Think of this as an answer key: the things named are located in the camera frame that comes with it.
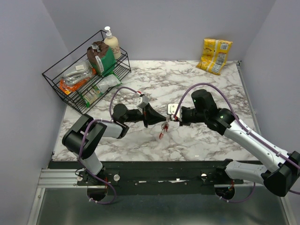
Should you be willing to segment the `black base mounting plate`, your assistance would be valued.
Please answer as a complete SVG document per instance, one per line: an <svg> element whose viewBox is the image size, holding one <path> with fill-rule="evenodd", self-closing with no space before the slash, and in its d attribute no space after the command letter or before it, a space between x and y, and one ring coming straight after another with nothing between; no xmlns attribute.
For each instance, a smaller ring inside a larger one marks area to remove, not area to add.
<svg viewBox="0 0 300 225"><path fill-rule="evenodd" d="M106 161L94 178L78 162L51 161L51 169L75 169L77 185L87 196L102 200L114 195L219 195L233 198L234 185L263 184L269 171L258 161Z"/></svg>

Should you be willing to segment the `orange snack packet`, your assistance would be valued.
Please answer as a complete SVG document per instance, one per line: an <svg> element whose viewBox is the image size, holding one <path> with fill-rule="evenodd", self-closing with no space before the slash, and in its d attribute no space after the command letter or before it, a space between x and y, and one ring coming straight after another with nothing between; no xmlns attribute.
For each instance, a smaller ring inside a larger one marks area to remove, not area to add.
<svg viewBox="0 0 300 225"><path fill-rule="evenodd" d="M60 80L60 90L63 91L64 94L69 95L74 91L77 91L78 89L80 89L86 82L88 81L88 79L84 79L76 84L73 85L68 85L66 83L66 81L64 81L63 79Z"/></svg>

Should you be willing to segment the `metal red key organizer plate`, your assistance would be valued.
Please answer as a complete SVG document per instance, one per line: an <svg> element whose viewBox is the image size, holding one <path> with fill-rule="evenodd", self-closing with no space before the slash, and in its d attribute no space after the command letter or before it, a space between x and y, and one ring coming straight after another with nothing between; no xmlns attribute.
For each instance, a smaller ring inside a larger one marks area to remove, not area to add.
<svg viewBox="0 0 300 225"><path fill-rule="evenodd" d="M164 134L166 132L168 132L169 129L169 122L168 120L166 120L165 122L163 122L163 124L161 125L161 132L159 134L159 139L161 140L164 137Z"/></svg>

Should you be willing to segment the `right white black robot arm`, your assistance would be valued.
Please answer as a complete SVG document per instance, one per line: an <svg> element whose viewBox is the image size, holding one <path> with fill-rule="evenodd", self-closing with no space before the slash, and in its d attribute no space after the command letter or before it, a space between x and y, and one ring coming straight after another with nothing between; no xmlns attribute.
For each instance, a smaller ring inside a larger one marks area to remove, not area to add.
<svg viewBox="0 0 300 225"><path fill-rule="evenodd" d="M232 109L218 108L210 92L201 89L191 95L193 108L178 106L175 117L182 124L204 123L210 130L236 142L260 165L229 161L216 171L218 182L231 179L263 184L271 193L284 197L300 177L300 154L275 146L250 129Z"/></svg>

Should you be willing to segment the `brown green bag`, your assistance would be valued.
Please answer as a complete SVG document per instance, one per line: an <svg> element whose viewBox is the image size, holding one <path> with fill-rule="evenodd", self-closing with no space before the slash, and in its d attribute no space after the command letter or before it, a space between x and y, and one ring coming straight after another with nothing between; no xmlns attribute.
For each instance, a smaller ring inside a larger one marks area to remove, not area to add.
<svg viewBox="0 0 300 225"><path fill-rule="evenodd" d="M86 55L96 73L102 77L108 76L115 67L116 60L111 47L102 41L92 43Z"/></svg>

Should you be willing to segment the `cream pump lotion bottle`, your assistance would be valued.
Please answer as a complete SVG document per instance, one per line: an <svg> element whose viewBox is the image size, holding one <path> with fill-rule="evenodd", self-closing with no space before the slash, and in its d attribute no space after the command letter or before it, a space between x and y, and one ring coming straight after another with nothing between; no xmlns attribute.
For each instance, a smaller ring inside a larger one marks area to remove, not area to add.
<svg viewBox="0 0 300 225"><path fill-rule="evenodd" d="M112 35L111 28L109 26L106 26L104 30L106 31L106 38L104 39L104 43L111 48L114 54L114 58L117 60L121 57L119 41L115 36Z"/></svg>

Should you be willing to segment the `yellow chips bag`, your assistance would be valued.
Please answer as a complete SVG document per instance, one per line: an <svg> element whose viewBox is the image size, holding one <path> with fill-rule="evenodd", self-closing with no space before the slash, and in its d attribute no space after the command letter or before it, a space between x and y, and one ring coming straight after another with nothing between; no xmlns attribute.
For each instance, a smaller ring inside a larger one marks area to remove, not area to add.
<svg viewBox="0 0 300 225"><path fill-rule="evenodd" d="M232 41L205 38L203 40L202 55L196 68L214 75L220 75L227 62L232 44Z"/></svg>

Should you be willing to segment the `green white snack packet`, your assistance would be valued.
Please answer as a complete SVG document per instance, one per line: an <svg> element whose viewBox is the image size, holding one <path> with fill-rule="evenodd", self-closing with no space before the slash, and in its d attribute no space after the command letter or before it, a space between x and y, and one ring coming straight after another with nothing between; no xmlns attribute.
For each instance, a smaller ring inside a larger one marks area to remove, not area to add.
<svg viewBox="0 0 300 225"><path fill-rule="evenodd" d="M97 84L93 85L85 94L81 95L87 108L89 108L99 97L104 95L110 88L121 85L120 79L111 73Z"/></svg>

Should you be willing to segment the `clear plastic packet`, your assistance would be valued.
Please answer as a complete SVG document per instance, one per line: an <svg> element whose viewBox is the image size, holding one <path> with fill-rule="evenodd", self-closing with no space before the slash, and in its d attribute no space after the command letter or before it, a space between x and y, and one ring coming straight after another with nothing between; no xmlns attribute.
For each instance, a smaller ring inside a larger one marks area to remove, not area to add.
<svg viewBox="0 0 300 225"><path fill-rule="evenodd" d="M76 84L93 76L92 67L87 61L79 61L68 68L62 75L62 79L68 85Z"/></svg>

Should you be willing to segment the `aluminium rail frame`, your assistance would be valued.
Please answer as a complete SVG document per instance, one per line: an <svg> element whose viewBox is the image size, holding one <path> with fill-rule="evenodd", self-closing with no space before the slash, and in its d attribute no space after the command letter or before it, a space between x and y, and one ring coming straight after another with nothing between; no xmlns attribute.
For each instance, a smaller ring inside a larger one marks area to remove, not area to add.
<svg viewBox="0 0 300 225"><path fill-rule="evenodd" d="M43 169L30 225L294 225L287 197L249 181L219 195L114 195L94 200L75 169Z"/></svg>

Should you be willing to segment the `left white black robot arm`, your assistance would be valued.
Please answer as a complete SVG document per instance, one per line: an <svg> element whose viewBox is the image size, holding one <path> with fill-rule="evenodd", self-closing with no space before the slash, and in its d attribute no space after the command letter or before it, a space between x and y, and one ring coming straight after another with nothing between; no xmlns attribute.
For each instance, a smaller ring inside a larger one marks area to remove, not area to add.
<svg viewBox="0 0 300 225"><path fill-rule="evenodd" d="M62 138L62 144L89 171L88 180L93 185L101 184L104 179L104 166L95 153L101 138L123 138L129 130L126 122L142 121L147 127L166 121L166 117L156 112L150 104L141 110L129 110L124 104L117 104L113 109L112 118L113 121L109 122L83 114Z"/></svg>

